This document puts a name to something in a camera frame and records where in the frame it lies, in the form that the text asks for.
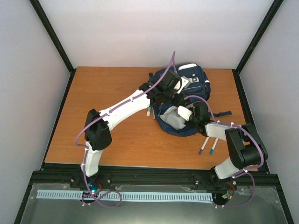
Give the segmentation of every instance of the robotic arm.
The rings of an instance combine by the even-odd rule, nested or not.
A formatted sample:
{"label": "robotic arm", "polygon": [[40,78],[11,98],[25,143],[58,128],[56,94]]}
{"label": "robotic arm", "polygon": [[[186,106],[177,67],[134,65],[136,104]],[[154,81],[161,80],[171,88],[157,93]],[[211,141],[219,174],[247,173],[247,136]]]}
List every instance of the robotic arm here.
{"label": "robotic arm", "polygon": [[[187,126],[197,127],[198,132],[204,136],[218,138],[227,142],[229,158],[211,169],[210,182],[212,187],[217,188],[218,185],[220,186],[223,181],[226,181],[227,178],[240,169],[261,162],[258,150],[248,136],[235,127],[210,121],[208,107],[204,102],[196,102],[190,109],[185,107],[191,104],[188,99],[184,99],[185,95],[182,92],[190,84],[188,78],[180,77],[175,72],[168,71],[163,79],[152,88],[156,81],[142,84],[139,90],[136,90],[131,96],[112,107],[99,112],[92,109],[88,113],[85,125],[90,124],[103,114],[106,114],[106,116],[85,131],[86,150],[88,150],[85,164],[86,176],[90,177],[98,172],[103,149],[112,142],[110,131],[132,114],[155,103],[165,102],[171,102],[178,107],[178,114],[186,120],[185,124]],[[242,128],[259,144],[263,157],[266,160],[267,151],[255,127],[252,124],[246,124]]]}

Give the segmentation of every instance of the backpack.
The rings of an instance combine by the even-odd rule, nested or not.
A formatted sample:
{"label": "backpack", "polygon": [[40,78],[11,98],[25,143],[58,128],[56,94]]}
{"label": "backpack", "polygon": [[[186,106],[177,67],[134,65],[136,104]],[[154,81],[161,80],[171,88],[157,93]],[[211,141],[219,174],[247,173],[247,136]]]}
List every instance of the backpack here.
{"label": "backpack", "polygon": [[[150,73],[149,81],[160,78],[165,70],[166,69],[157,71],[154,76]],[[210,98],[210,81],[200,66],[195,63],[178,65],[176,66],[176,70],[178,71],[179,76],[185,76],[190,80],[189,86],[186,89],[182,90],[182,92],[186,96],[197,95],[204,98],[205,100],[208,100]],[[198,98],[189,98],[189,100],[191,103],[199,101]],[[196,127],[190,127],[184,124],[185,120],[177,114],[177,107],[175,107],[172,103],[167,102],[154,104],[152,108],[155,114],[156,121],[164,132],[178,137],[187,137],[198,132]],[[229,111],[214,114],[214,116],[219,117],[228,114],[232,113]]]}

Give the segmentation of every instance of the brown tabletop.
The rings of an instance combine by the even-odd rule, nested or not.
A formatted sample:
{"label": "brown tabletop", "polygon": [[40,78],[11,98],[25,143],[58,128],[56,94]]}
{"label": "brown tabletop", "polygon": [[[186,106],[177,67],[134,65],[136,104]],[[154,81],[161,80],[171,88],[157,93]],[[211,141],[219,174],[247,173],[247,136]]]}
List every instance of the brown tabletop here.
{"label": "brown tabletop", "polygon": [[[88,111],[106,109],[132,94],[160,68],[78,67],[49,147],[45,162],[80,164],[84,149],[74,145],[84,127]],[[219,120],[245,124],[231,70],[204,69],[211,83],[209,103],[214,113],[231,111]],[[159,168],[210,169],[228,157],[226,142],[218,141],[213,155],[210,139],[202,155],[205,139],[199,133],[185,138],[161,131],[152,114],[139,111],[121,122],[112,132],[112,143],[102,154],[101,165]]]}

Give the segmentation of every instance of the black metal frame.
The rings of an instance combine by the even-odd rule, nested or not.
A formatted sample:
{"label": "black metal frame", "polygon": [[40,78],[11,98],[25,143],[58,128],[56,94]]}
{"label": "black metal frame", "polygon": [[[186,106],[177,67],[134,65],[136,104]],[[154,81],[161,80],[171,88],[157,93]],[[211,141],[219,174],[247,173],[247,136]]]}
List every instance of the black metal frame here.
{"label": "black metal frame", "polygon": [[[58,120],[64,106],[67,94],[69,92],[72,80],[74,78],[76,69],[73,68],[66,52],[64,51],[53,27],[51,26],[50,21],[48,20],[41,4],[38,0],[30,0],[33,8],[35,9],[37,15],[39,16],[42,24],[47,30],[51,40],[53,41],[56,49],[58,50],[65,66],[70,72],[70,78],[58,111],[58,115],[51,133],[51,137],[46,149],[45,156],[49,149],[52,137],[54,135],[56,126],[58,124]],[[254,48],[258,44],[259,40],[263,36],[266,31],[268,25],[273,19],[275,13],[278,11],[280,5],[283,0],[274,0],[268,13],[266,14],[264,20],[262,21],[259,29],[257,30],[255,36],[253,37],[250,45],[248,46],[246,52],[244,53],[239,65],[236,69],[233,69],[232,72],[234,74],[235,84],[238,91],[238,95],[240,98],[243,114],[245,117],[246,123],[254,124],[254,120],[250,111],[250,107],[248,101],[246,99],[246,95],[242,86],[242,82],[240,79],[240,73],[248,61],[250,55],[252,54]],[[40,171],[34,171],[31,179],[29,181],[28,187],[26,189],[26,193],[24,195],[24,199],[21,203],[18,215],[15,220],[15,224],[21,222],[21,218],[26,207],[26,203],[32,188],[33,183],[70,183],[70,179],[73,174],[80,169],[79,165],[71,165],[71,164],[49,164],[45,163],[43,160],[42,167]],[[105,176],[109,176],[111,179],[110,184],[143,184],[143,185],[184,185],[189,186],[194,189],[199,189],[200,186],[204,190],[208,190],[209,192],[213,192],[212,189],[207,189],[203,187],[203,185],[196,185],[195,180],[200,180],[202,177],[208,175],[207,170],[188,170],[188,169],[158,169],[158,168],[127,168],[127,167],[108,167],[108,166],[100,166],[101,174]],[[279,179],[277,175],[269,174],[269,169],[267,164],[259,171],[252,172],[252,175],[255,179],[257,186],[274,186],[278,191],[278,195],[280,198],[280,202],[283,206],[286,219],[288,223],[293,224],[293,219],[288,208],[287,202],[285,200],[285,196],[283,194]],[[252,185],[251,179],[247,176],[242,176],[238,178],[238,184],[241,185]]]}

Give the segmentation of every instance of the white wall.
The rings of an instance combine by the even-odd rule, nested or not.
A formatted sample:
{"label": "white wall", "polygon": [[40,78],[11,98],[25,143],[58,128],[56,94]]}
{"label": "white wall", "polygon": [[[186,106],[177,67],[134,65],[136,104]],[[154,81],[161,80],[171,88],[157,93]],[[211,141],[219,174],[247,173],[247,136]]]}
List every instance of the white wall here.
{"label": "white wall", "polygon": [[241,80],[295,223],[299,223],[299,2],[284,1]]}
{"label": "white wall", "polygon": [[39,170],[69,77],[29,1],[0,2],[0,223]]}
{"label": "white wall", "polygon": [[273,0],[40,0],[74,66],[236,68]]}

